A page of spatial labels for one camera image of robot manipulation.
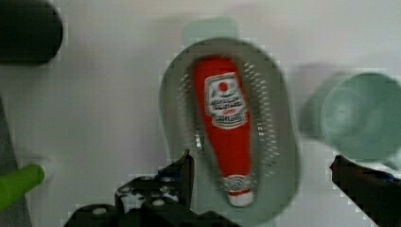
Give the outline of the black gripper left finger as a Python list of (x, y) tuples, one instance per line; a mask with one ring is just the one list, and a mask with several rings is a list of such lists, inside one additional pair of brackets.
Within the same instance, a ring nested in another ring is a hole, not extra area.
[(214, 212), (190, 208), (195, 164), (187, 150), (153, 176), (140, 176), (120, 186), (114, 204), (77, 209), (64, 227), (240, 227)]

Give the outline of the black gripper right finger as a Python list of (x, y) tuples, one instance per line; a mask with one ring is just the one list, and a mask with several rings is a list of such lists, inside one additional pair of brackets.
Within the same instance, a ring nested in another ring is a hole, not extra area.
[(401, 184), (392, 174), (337, 155), (331, 180), (378, 227), (400, 227)]

